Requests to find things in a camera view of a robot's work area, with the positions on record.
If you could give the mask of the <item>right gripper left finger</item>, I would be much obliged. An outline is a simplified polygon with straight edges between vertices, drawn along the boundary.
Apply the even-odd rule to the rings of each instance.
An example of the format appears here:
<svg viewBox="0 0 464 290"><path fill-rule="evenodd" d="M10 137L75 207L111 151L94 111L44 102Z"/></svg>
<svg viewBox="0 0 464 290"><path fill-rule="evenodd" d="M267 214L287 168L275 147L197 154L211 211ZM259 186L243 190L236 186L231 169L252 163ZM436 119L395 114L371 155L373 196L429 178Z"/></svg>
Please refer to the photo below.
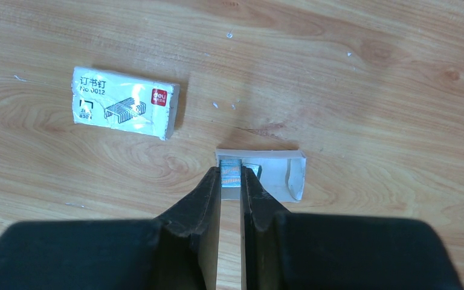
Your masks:
<svg viewBox="0 0 464 290"><path fill-rule="evenodd" d="M214 289L221 174L153 219L27 221L0 236L0 289Z"/></svg>

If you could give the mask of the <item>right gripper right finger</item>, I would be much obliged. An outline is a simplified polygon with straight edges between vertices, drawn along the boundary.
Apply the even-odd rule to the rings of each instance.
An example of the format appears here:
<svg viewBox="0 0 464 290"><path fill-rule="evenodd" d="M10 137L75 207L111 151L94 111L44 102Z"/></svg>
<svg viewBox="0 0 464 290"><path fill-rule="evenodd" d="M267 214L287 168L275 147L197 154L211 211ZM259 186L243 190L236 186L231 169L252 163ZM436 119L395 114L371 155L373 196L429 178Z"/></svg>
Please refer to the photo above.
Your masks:
<svg viewBox="0 0 464 290"><path fill-rule="evenodd" d="M437 233L395 217L293 213L242 168L243 289L462 289Z"/></svg>

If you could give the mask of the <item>staple box tray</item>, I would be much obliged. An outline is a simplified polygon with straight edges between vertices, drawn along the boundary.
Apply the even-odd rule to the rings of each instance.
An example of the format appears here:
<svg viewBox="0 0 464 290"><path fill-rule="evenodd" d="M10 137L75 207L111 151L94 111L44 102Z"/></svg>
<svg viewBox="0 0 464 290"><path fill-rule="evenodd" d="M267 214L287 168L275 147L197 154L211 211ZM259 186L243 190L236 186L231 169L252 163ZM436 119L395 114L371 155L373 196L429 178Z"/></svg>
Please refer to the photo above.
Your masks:
<svg viewBox="0 0 464 290"><path fill-rule="evenodd" d="M306 155L301 150L216 149L217 164L240 160L251 168L263 188L279 202L300 202L306 174Z"/></svg>

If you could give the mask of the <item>small staple box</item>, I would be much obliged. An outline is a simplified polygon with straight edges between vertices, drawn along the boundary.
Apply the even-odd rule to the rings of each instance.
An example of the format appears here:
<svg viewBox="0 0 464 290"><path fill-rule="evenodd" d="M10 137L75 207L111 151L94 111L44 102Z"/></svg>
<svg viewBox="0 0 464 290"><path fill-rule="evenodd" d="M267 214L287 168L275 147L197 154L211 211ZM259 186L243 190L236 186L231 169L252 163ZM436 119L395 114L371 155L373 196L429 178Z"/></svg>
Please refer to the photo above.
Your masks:
<svg viewBox="0 0 464 290"><path fill-rule="evenodd" d="M168 140L175 129L180 86L77 66L72 75L75 123Z"/></svg>

